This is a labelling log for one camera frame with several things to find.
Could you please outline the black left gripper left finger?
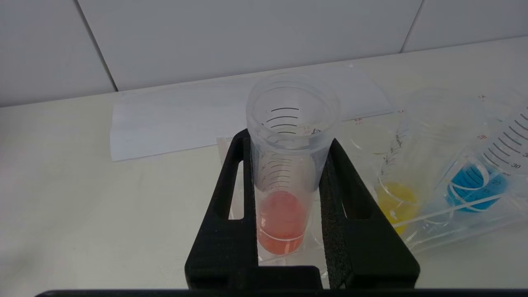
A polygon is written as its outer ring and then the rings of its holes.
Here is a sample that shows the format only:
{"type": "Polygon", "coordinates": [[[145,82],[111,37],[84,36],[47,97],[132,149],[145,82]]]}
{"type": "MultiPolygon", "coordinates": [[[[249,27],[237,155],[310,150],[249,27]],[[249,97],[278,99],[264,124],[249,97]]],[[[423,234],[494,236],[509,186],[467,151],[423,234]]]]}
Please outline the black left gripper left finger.
{"type": "Polygon", "coordinates": [[[224,289],[238,272],[257,265],[251,139],[248,130],[242,130],[232,139],[184,272],[190,289],[224,289]],[[244,215],[230,220],[239,164],[243,165],[244,215]]]}

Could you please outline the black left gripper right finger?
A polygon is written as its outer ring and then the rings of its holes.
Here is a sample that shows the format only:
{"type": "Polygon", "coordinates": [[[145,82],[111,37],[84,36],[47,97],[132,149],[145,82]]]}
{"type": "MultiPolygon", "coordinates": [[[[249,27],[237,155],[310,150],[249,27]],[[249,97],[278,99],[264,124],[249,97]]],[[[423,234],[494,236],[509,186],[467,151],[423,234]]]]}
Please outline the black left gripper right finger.
{"type": "Polygon", "coordinates": [[[413,289],[420,265],[334,139],[321,180],[322,235],[331,289],[413,289]]]}

